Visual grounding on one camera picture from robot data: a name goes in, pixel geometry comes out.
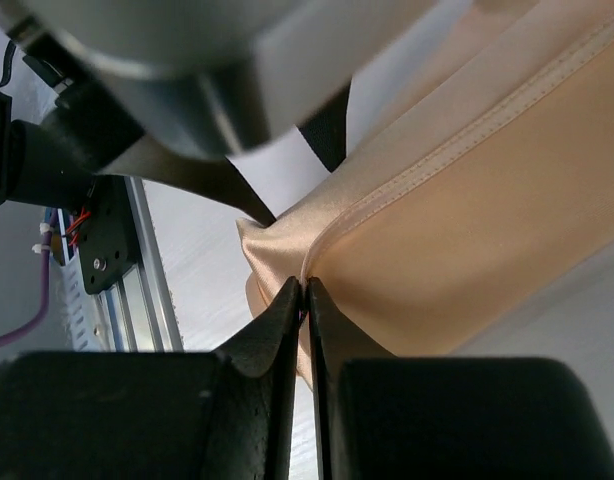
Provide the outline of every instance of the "stitching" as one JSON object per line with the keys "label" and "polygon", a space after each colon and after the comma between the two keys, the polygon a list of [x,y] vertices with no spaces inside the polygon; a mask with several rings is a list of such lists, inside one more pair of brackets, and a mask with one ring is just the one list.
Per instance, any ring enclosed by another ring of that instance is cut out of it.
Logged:
{"label": "stitching", "polygon": [[[396,192],[396,194],[393,194],[393,190],[395,190],[401,183],[403,183],[407,179],[409,179],[417,170],[419,170],[420,168],[423,168],[423,167],[429,165],[430,163],[432,163],[432,161],[434,159],[439,157],[442,153],[444,153],[450,147],[457,146],[457,144],[460,143],[461,140],[466,139],[466,137],[468,137],[470,134],[472,134],[472,132],[477,130],[485,122],[487,122],[492,117],[496,116],[498,113],[500,113],[502,110],[504,110],[510,103],[512,103],[518,97],[520,97],[525,92],[527,92],[532,87],[534,87],[539,81],[543,80],[545,77],[549,76],[550,74],[553,74],[554,71],[558,67],[561,67],[564,62],[566,62],[568,60],[571,60],[572,57],[576,53],[579,53],[585,47],[589,46],[589,44],[592,43],[601,33],[605,32],[607,29],[609,29],[613,25],[614,25],[614,14],[611,17],[609,17],[605,22],[603,22],[602,25],[600,25],[598,28],[596,28],[594,31],[592,31],[589,35],[587,35],[586,37],[584,37],[580,41],[574,43],[565,53],[561,54],[557,59],[555,59],[552,62],[550,62],[545,68],[543,68],[541,71],[539,71],[536,75],[534,75],[532,78],[530,78],[526,83],[524,83],[521,87],[519,87],[516,91],[514,91],[512,94],[510,94],[507,98],[505,98],[502,102],[500,102],[498,105],[496,105],[490,111],[488,111],[483,116],[481,116],[474,123],[472,123],[469,126],[465,127],[461,132],[459,132],[458,134],[454,135],[454,137],[452,137],[450,140],[448,140],[447,142],[445,142],[444,144],[442,144],[441,146],[436,148],[434,151],[432,151],[431,153],[426,155],[418,163],[416,163],[415,165],[412,165],[411,167],[407,168],[405,171],[403,171],[402,173],[400,173],[396,177],[392,178],[391,180],[389,180],[388,182],[386,182],[382,186],[378,187],[372,193],[370,193],[368,196],[366,196],[364,199],[358,201],[354,205],[351,205],[346,211],[344,211],[338,217],[336,217],[329,224],[329,226],[326,227],[325,230],[319,235],[319,237],[316,238],[314,243],[312,243],[312,245],[310,247],[310,250],[308,251],[307,255],[305,256],[305,259],[304,259],[304,262],[303,262],[303,266],[302,266],[302,269],[301,269],[302,270],[301,271],[301,280],[304,281],[306,279],[305,277],[307,276],[306,275],[307,270],[315,261],[315,259],[311,258],[311,254],[312,253],[316,253],[312,249],[315,246],[318,246],[319,241],[322,241],[324,239],[327,239],[327,237],[330,237],[329,240],[325,241],[321,246],[319,246],[319,251],[324,251],[324,250],[328,249],[337,239],[339,239],[340,237],[344,236],[350,230],[356,228],[361,223],[365,222],[368,218],[372,217],[373,215],[378,213],[380,210],[382,210],[386,206],[396,202],[401,197],[403,197],[404,195],[409,193],[415,187],[417,187],[417,186],[421,185],[422,183],[424,183],[425,181],[427,181],[432,176],[436,175],[439,171],[441,171],[444,168],[446,168],[448,165],[453,163],[459,157],[463,156],[469,150],[472,150],[476,145],[478,145],[483,140],[485,140],[486,138],[491,136],[494,132],[500,130],[503,126],[507,125],[512,120],[517,118],[521,113],[526,111],[531,106],[535,105],[544,96],[546,96],[548,93],[550,93],[555,87],[557,87],[560,83],[562,83],[563,80],[565,80],[567,77],[571,76],[574,72],[576,72],[578,69],[580,69],[586,63],[588,63],[599,52],[601,52],[609,44],[611,44],[614,41],[614,34],[610,38],[604,40],[598,46],[595,46],[589,53],[585,54],[580,59],[580,61],[575,62],[571,66],[569,66],[555,80],[552,80],[550,82],[550,84],[546,88],[541,89],[538,92],[537,95],[535,95],[534,97],[529,99],[521,107],[514,109],[514,111],[511,114],[508,114],[508,115],[504,116],[503,118],[501,118],[493,126],[490,126],[487,129],[486,132],[480,134],[480,136],[478,138],[475,138],[473,141],[469,141],[469,143],[466,146],[464,146],[463,148],[460,148],[460,150],[458,152],[455,152],[453,155],[450,155],[445,161],[443,161],[441,164],[436,166],[432,171],[424,174],[422,177],[414,178],[410,182],[404,183],[404,186],[402,187],[402,189],[400,191]],[[349,218],[353,217],[355,214],[361,212],[362,209],[365,206],[367,206],[369,203],[371,203],[377,197],[381,197],[383,195],[388,195],[390,192],[392,192],[392,194],[389,195],[389,197],[387,197],[377,207],[375,207],[370,212],[368,212],[365,215],[363,215],[360,219],[355,221],[350,226],[344,228],[342,231],[337,233],[337,226],[340,225],[341,222],[344,222],[345,220],[348,220]]]}

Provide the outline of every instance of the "black mounting plate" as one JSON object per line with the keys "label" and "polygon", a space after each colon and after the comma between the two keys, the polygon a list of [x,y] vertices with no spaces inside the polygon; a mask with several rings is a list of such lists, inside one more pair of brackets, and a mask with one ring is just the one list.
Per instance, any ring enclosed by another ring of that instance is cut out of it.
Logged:
{"label": "black mounting plate", "polygon": [[[98,177],[80,229],[78,248],[85,291],[110,288],[140,260],[140,245],[124,177]],[[94,268],[96,259],[104,268]]]}

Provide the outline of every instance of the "bolt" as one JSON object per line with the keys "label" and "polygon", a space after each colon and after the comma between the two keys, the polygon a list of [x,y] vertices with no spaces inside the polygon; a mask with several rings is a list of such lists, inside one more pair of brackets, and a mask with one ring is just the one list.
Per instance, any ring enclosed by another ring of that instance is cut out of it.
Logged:
{"label": "bolt", "polygon": [[102,258],[94,260],[94,270],[100,270],[101,272],[107,268],[107,263]]}

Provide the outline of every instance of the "satin fabric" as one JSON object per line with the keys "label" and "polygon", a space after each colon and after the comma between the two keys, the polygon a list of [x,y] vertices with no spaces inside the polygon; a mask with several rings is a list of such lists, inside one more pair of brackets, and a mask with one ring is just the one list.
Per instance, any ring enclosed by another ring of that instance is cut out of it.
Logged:
{"label": "satin fabric", "polygon": [[252,313],[318,276],[388,350],[455,349],[614,239],[614,0],[476,2],[334,174],[239,230]]}

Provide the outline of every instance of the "black cable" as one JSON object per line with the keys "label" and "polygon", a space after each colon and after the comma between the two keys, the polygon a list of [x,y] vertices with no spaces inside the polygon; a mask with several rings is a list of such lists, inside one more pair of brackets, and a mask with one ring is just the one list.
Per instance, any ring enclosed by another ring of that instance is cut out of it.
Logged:
{"label": "black cable", "polygon": [[16,44],[10,40],[3,57],[3,76],[0,79],[0,88],[7,86],[11,80],[11,65],[14,61],[14,53],[16,53]]}

